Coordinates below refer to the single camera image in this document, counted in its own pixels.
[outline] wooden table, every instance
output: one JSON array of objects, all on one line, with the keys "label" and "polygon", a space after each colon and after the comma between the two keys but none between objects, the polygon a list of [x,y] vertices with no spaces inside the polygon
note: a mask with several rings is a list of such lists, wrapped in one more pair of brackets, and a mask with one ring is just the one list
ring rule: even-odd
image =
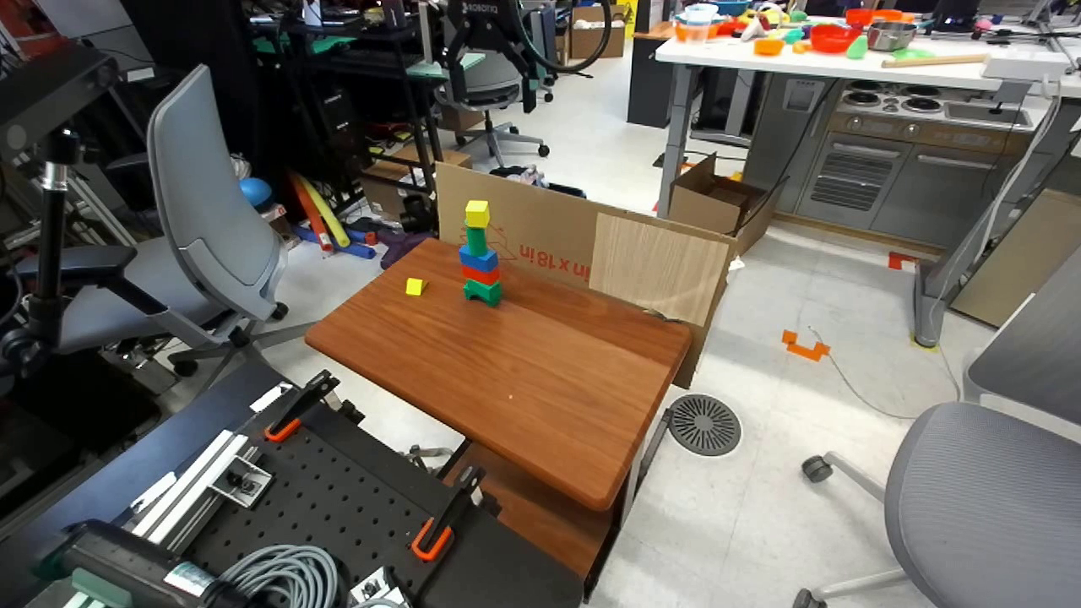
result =
[{"label": "wooden table", "polygon": [[[505,266],[463,298],[455,248],[421,245],[309,343],[589,511],[612,511],[694,327]],[[406,298],[406,278],[425,294]]]}]

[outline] power cord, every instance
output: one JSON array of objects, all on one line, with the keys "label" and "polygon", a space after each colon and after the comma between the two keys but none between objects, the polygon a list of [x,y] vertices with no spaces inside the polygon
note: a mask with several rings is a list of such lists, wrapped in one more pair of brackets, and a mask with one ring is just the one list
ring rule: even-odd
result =
[{"label": "power cord", "polygon": [[316,543],[271,543],[223,573],[241,596],[273,596],[287,608],[335,608],[339,565]]}]

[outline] chair armrest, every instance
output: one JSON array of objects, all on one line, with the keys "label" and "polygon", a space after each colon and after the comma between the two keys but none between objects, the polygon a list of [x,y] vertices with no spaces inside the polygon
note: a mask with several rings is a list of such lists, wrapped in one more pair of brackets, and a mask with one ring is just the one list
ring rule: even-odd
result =
[{"label": "chair armrest", "polygon": [[[66,284],[110,284],[135,258],[129,248],[66,248],[62,282]],[[15,266],[18,278],[39,278],[39,253]]]}]

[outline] floor drain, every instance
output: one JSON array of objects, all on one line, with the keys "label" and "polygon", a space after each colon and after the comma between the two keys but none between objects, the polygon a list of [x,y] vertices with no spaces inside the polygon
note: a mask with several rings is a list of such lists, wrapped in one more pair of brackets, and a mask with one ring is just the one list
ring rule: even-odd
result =
[{"label": "floor drain", "polygon": [[741,419],[711,397],[683,397],[667,414],[667,425],[679,448],[701,458],[724,458],[741,448]]}]

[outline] tile floor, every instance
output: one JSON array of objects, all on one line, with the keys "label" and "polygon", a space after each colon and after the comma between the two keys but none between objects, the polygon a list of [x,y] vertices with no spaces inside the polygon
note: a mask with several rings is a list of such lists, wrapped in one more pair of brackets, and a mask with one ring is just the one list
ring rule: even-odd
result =
[{"label": "tile floor", "polygon": [[[667,132],[626,127],[626,86],[630,57],[601,60],[593,77],[564,77],[553,105],[534,114],[505,112],[525,132],[548,136],[553,150],[544,164],[526,155],[508,164],[542,167],[552,182],[649,213],[658,186],[652,158]],[[589,604],[778,608],[805,586],[893,569],[881,507],[844,480],[807,486],[799,468],[831,451],[881,480],[909,419],[961,397],[961,372],[989,330],[946,319],[942,344],[916,350],[907,310],[912,275],[888,272],[887,251],[775,222],[742,258],[748,266],[730,278],[694,383],[694,391],[715,397],[741,416],[742,443],[721,461],[694,458],[675,439],[661,443]],[[371,262],[294,248],[281,298],[294,307],[292,323],[319,323],[374,275]],[[782,350],[787,327],[805,343],[827,343],[831,359],[787,355]],[[265,355],[294,383],[331,368],[345,379],[342,397],[367,416],[366,430],[394,451],[459,439],[303,343]],[[912,586],[897,586],[831,604],[928,603]]]}]

